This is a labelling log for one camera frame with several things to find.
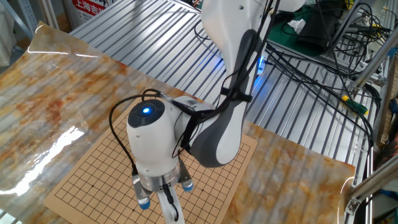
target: black cable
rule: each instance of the black cable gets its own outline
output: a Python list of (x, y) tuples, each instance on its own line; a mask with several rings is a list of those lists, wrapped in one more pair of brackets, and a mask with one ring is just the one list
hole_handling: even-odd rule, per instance
[[(264, 27), (264, 24), (266, 22), (268, 13), (271, 11), (271, 7), (272, 7), (272, 3), (274, 1), (270, 0), (269, 3), (268, 1), (266, 2), (266, 6), (264, 8), (264, 12), (262, 14), (262, 19), (261, 19), (261, 23), (260, 26), (257, 30), (257, 36), (254, 38), (254, 40), (251, 43), (251, 47), (249, 50), (249, 53), (247, 55), (245, 55), (245, 59), (244, 59), (244, 63), (242, 63), (242, 65), (239, 67), (239, 69), (235, 72), (233, 72), (233, 75), (237, 75), (237, 79), (234, 83), (234, 85), (231, 88), (230, 93), (226, 96), (226, 98), (224, 99), (224, 101), (220, 104), (220, 106), (218, 106), (216, 109), (214, 110), (208, 110), (208, 111), (198, 111), (195, 114), (193, 114), (192, 116), (196, 116), (198, 118), (198, 122), (197, 125), (205, 122), (207, 120), (209, 120), (210, 118), (218, 115), (219, 113), (221, 113), (222, 111), (224, 111), (229, 104), (233, 101), (233, 96), (237, 93), (240, 92), (240, 87), (243, 84), (243, 81), (245, 80), (245, 78), (248, 77), (249, 72), (252, 70), (253, 66), (255, 64), (257, 64), (258, 59), (261, 56), (261, 52), (262, 49), (264, 48), (265, 44), (266, 44), (266, 40), (267, 37), (269, 35), (269, 32), (271, 31), (271, 29), (268, 29), (265, 35), (264, 40), (261, 42), (261, 46), (259, 47), (259, 51), (257, 53), (257, 57), (256, 59), (253, 61), (252, 65), (249, 67), (249, 69), (246, 69), (248, 67), (249, 61), (251, 59), (252, 54), (256, 51), (257, 47), (258, 47), (258, 40), (259, 40), (259, 34), (261, 33), (262, 28)], [(279, 7), (279, 2), (280, 0), (277, 0), (276, 5), (275, 5), (275, 12), (277, 11), (278, 7)], [(272, 26), (273, 20), (275, 18), (275, 13), (273, 13), (272, 17), (271, 17), (271, 22), (270, 22), (270, 27)]]
[[(318, 0), (315, 0), (315, 2), (317, 3), (319, 10), (321, 10), (321, 7), (320, 7), (320, 5), (319, 5)], [(325, 32), (327, 33), (327, 30), (328, 30), (328, 29), (327, 29), (327, 26), (326, 26), (326, 22), (325, 22), (325, 20), (324, 20), (324, 18), (323, 18), (323, 14), (320, 13), (320, 15), (321, 15), (322, 23), (323, 23), (323, 25), (324, 25)], [(331, 40), (330, 40), (330, 37), (329, 37), (329, 36), (328, 36), (328, 41), (329, 41), (329, 44), (332, 46), (332, 43), (331, 43)], [(341, 83), (343, 84), (343, 87), (344, 87), (345, 91), (347, 92), (347, 95), (348, 95), (349, 99), (350, 99), (352, 102), (354, 102), (354, 99), (352, 98), (351, 94), (349, 93), (349, 91), (348, 91), (348, 89), (347, 89), (347, 86), (346, 86), (345, 83), (344, 83), (343, 77), (342, 77), (341, 74), (340, 74), (340, 71), (339, 71), (339, 68), (338, 68), (337, 56), (336, 56), (335, 51), (334, 51), (333, 49), (332, 49), (332, 56), (333, 56), (333, 58), (334, 58), (334, 60), (335, 60), (336, 69), (337, 69), (337, 71), (338, 71), (338, 74), (337, 74), (337, 75), (339, 76), (339, 78), (340, 78), (340, 80), (341, 80)], [(354, 109), (354, 111), (356, 112), (356, 114), (362, 119), (363, 123), (365, 124), (365, 125), (364, 125), (364, 126), (365, 126), (365, 129), (366, 129), (367, 132), (370, 134), (370, 136), (368, 136), (368, 141), (369, 141), (369, 150), (368, 150), (368, 153), (369, 153), (369, 152), (370, 152), (370, 148), (373, 147), (373, 144), (374, 144), (374, 143), (373, 143), (373, 129), (372, 129), (372, 126), (371, 126), (371, 124), (369, 123), (369, 121), (363, 116), (363, 114), (361, 114), (361, 113), (359, 112), (359, 109), (357, 109), (356, 105), (353, 105), (352, 108)]]
[(383, 9), (386, 10), (387, 12), (393, 13), (393, 15), (396, 17), (396, 22), (394, 23), (394, 28), (396, 28), (397, 23), (398, 23), (398, 16), (397, 16), (397, 14), (394, 13), (393, 11), (389, 10), (389, 9), (386, 9), (386, 8), (383, 8)]
[(170, 192), (169, 185), (166, 183), (164, 176), (162, 176), (162, 181), (163, 181), (163, 185), (162, 185), (163, 192), (164, 192), (164, 194), (166, 194), (167, 201), (169, 202), (169, 204), (171, 204), (171, 206), (173, 206), (173, 208), (175, 210), (174, 221), (177, 222), (178, 219), (180, 218), (180, 215), (178, 214), (178, 210), (177, 210), (176, 206), (174, 205), (174, 198)]
[(161, 96), (162, 96), (162, 92), (161, 92), (161, 91), (156, 90), (156, 89), (153, 89), (153, 88), (145, 89), (141, 94), (142, 94), (142, 95), (146, 95), (146, 94), (147, 94), (148, 92), (150, 92), (150, 91), (156, 93), (157, 97), (161, 97)]
[(127, 97), (119, 102), (117, 102), (112, 108), (111, 111), (109, 112), (109, 127), (111, 128), (111, 132), (114, 136), (114, 138), (117, 140), (117, 142), (120, 144), (120, 146), (122, 147), (123, 151), (126, 153), (127, 157), (129, 158), (130, 162), (131, 162), (131, 167), (132, 167), (132, 175), (137, 175), (138, 171), (137, 171), (137, 167), (129, 153), (129, 151), (126, 149), (126, 147), (124, 146), (124, 144), (122, 143), (122, 141), (119, 139), (118, 135), (116, 134), (116, 132), (114, 131), (113, 128), (113, 124), (112, 124), (112, 115), (113, 112), (115, 111), (115, 109), (121, 105), (122, 103), (129, 101), (129, 100), (134, 100), (136, 98), (140, 98), (140, 97), (158, 97), (158, 95), (151, 95), (151, 94), (146, 94), (146, 95), (135, 95), (135, 96), (130, 96)]
[(200, 22), (201, 22), (201, 21), (198, 21), (198, 22), (193, 26), (193, 31), (194, 31), (195, 35), (196, 35), (197, 37), (201, 38), (201, 39), (210, 40), (210, 38), (208, 38), (208, 37), (202, 37), (201, 35), (198, 34), (198, 32), (197, 32), (197, 26), (199, 25)]
[(176, 208), (176, 206), (174, 204), (172, 204), (174, 210), (175, 210), (175, 217), (174, 217), (174, 221), (177, 222), (178, 219), (180, 218), (180, 215), (178, 214), (178, 210)]
[[(274, 49), (274, 50), (275, 50), (275, 51), (273, 51), (273, 52), (274, 52), (280, 59), (282, 59), (282, 61), (284, 61), (285, 59), (282, 58), (281, 55), (278, 55), (278, 52), (276, 51), (276, 49)], [(286, 63), (286, 64), (283, 65), (283, 64), (282, 64), (280, 61), (278, 61), (278, 60), (275, 58), (275, 56), (273, 56), (270, 52), (268, 52), (267, 50), (266, 50), (266, 52), (267, 52), (267, 53), (276, 61), (276, 63), (278, 63), (280, 66), (285, 67), (285, 66), (287, 65), (287, 66), (289, 66), (289, 67), (291, 66), (291, 67), (294, 68), (294, 66), (293, 66), (292, 64), (290, 64), (287, 60), (284, 61), (284, 63)], [(296, 77), (296, 76), (294, 75), (294, 73), (292, 73), (292, 72), (289, 71), (288, 69), (285, 69), (285, 71), (287, 71), (287, 72), (290, 74), (290, 76), (287, 75), (289, 78), (292, 78), (293, 80), (295, 80), (295, 81), (301, 83), (303, 86), (305, 86), (305, 87), (306, 87), (310, 92), (312, 92), (314, 95), (318, 95), (318, 93), (317, 93), (315, 90), (313, 90), (313, 88), (311, 88), (311, 87), (309, 87), (308, 85), (306, 85), (306, 83), (303, 82), (302, 80), (300, 80), (298, 77)], [(298, 72), (296, 72), (296, 73), (298, 73), (298, 74), (300, 74), (300, 75), (305, 75), (305, 74), (303, 74), (303, 73), (300, 72), (300, 71), (298, 71)], [(304, 78), (309, 79), (309, 80), (313, 80), (312, 78), (306, 77), (306, 76), (304, 76)], [(311, 85), (316, 85), (316, 86), (318, 86), (319, 88), (321, 88), (322, 90), (324, 90), (324, 91), (328, 92), (329, 94), (331, 94), (331, 93), (330, 93), (330, 90), (326, 89), (325, 86), (323, 86), (323, 85), (317, 83), (316, 81), (314, 81), (314, 82), (315, 82), (315, 83), (311, 83)], [(346, 106), (349, 107), (349, 105), (347, 105), (347, 102), (343, 101), (343, 100), (341, 99), (340, 96), (336, 96), (336, 94), (331, 94), (331, 95), (334, 96), (335, 98), (337, 98), (338, 100), (340, 100), (344, 105), (346, 105)], [(355, 126), (357, 126), (360, 130), (362, 130), (366, 135), (369, 134), (369, 133), (367, 132), (366, 129), (364, 129), (363, 127), (361, 127), (356, 121), (354, 121), (354, 120), (352, 120), (351, 118), (347, 117), (347, 115), (345, 115), (345, 114), (344, 114), (343, 112), (341, 112), (338, 108), (336, 108), (335, 106), (333, 106), (332, 104), (330, 104), (327, 100), (323, 99), (322, 97), (318, 97), (318, 98), (319, 98), (322, 102), (324, 102), (327, 106), (329, 106), (329, 107), (331, 107), (332, 109), (334, 109), (337, 113), (339, 113), (339, 114), (341, 114), (342, 116), (344, 116), (348, 121), (352, 122)]]

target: plastic sheet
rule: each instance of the plastic sheet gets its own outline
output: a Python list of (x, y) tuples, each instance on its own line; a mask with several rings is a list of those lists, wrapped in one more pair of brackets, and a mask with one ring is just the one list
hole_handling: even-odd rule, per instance
[[(66, 223), (43, 206), (44, 198), (108, 128), (110, 107), (145, 88), (172, 97), (184, 94), (40, 23), (28, 51), (0, 76), (0, 208), (24, 223)], [(120, 106), (115, 119), (127, 107)], [(244, 133), (259, 146), (227, 218), (256, 221), (267, 202), (266, 218), (277, 222), (293, 217), (289, 214), (307, 200), (312, 204), (301, 215), (309, 223), (320, 216), (342, 223), (342, 187), (354, 176), (353, 166), (251, 123)], [(268, 181), (274, 184), (265, 185)], [(264, 189), (283, 193), (272, 200)]]

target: white tissue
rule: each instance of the white tissue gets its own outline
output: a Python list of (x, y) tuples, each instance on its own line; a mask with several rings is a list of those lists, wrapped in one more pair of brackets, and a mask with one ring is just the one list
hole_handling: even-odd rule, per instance
[(305, 26), (305, 21), (301, 19), (299, 21), (290, 21), (287, 24), (291, 26), (297, 34), (300, 34), (301, 30)]

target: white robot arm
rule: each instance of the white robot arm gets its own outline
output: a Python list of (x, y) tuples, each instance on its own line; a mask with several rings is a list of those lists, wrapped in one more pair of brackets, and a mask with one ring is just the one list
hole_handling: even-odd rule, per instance
[(220, 105), (215, 110), (183, 96), (144, 100), (127, 119), (133, 184), (141, 208), (157, 193), (166, 223), (184, 223), (174, 185), (193, 188), (187, 169), (175, 152), (187, 150), (201, 165), (219, 167), (237, 155), (244, 116), (256, 76), (255, 66), (265, 45), (273, 0), (204, 0), (201, 19), (221, 51), (226, 73)]

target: green mat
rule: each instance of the green mat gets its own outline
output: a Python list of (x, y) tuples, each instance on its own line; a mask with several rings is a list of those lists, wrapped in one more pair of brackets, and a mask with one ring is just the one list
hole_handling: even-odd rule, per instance
[[(301, 11), (294, 13), (293, 20), (299, 21), (301, 19), (304, 19), (304, 21), (307, 22), (311, 18), (312, 14), (313, 14), (313, 9), (311, 7), (303, 6)], [(295, 41), (297, 39), (297, 36), (296, 36), (297, 33), (294, 31), (293, 28), (291, 28), (291, 26), (287, 25), (288, 22), (289, 21), (282, 22), (282, 23), (274, 26), (271, 29), (271, 31), (269, 32), (268, 39), (272, 40), (280, 45), (288, 47), (292, 50), (295, 50), (297, 52), (305, 54), (307, 56), (315, 57), (315, 56), (319, 56), (323, 53), (323, 51), (310, 49), (306, 46), (296, 44)], [(284, 33), (282, 31), (282, 27), (284, 28), (286, 33), (293, 34), (293, 35), (288, 35), (288, 34)]]

